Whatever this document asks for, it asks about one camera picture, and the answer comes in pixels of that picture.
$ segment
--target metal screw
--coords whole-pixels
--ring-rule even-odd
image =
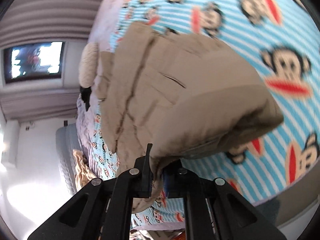
[[[136,168],[133,168],[133,169],[129,170],[129,173],[130,173],[131,175],[137,175],[139,172],[140,172],[140,171],[139,171],[138,169],[136,169]]]
[[[99,178],[95,178],[91,181],[91,184],[94,185],[94,186],[98,186],[101,184],[101,179]]]
[[[179,172],[179,174],[184,175],[184,174],[187,174],[188,171],[185,168],[179,168],[178,172]]]
[[[215,182],[216,182],[216,184],[219,185],[219,186],[223,186],[223,185],[226,183],[225,180],[222,179],[222,178],[217,178],[217,179],[215,180]]]

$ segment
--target white pillow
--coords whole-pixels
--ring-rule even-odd
[[[83,88],[93,85],[94,78],[97,75],[98,58],[98,44],[95,42],[88,43],[82,51],[79,64],[79,83]]]

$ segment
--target bed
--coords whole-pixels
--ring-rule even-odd
[[[312,6],[305,5],[300,0],[103,0],[89,37],[100,51],[112,52],[130,23],[143,21],[160,33],[169,28],[221,39],[256,68],[282,109],[284,124],[250,142],[240,164],[226,153],[181,161],[205,179],[225,178],[277,226],[320,193],[320,33],[308,13]],[[201,14],[207,18],[199,19]],[[292,77],[280,68],[286,64]],[[287,85],[284,78],[292,82]],[[104,180],[114,178],[119,160],[101,136],[94,92],[88,111],[81,99],[77,105],[77,132],[90,169]],[[152,208],[132,215],[132,224],[143,230],[183,228],[182,200],[168,200],[162,192]]]
[[[76,164],[73,158],[73,150],[81,150],[78,140],[76,124],[61,127],[56,131],[56,148],[59,156],[59,171],[62,180],[67,185],[71,196],[77,193],[75,175]]]

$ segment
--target puffer jacket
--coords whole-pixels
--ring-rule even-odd
[[[150,199],[161,170],[181,156],[202,158],[247,143],[277,127],[283,115],[256,70],[227,44],[199,34],[161,36],[132,23],[115,53],[100,54],[101,133],[121,172],[153,143]]]

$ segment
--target white wall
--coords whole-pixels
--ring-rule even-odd
[[[20,91],[44,90],[55,88],[79,87],[79,62],[85,41],[66,42],[62,62],[62,78],[35,81],[24,81],[5,84],[3,77],[3,52],[0,50],[0,93],[12,93]]]
[[[20,128],[17,168],[0,172],[0,212],[19,240],[26,239],[71,197],[60,177],[55,142],[63,119],[37,121],[29,131],[26,125]]]

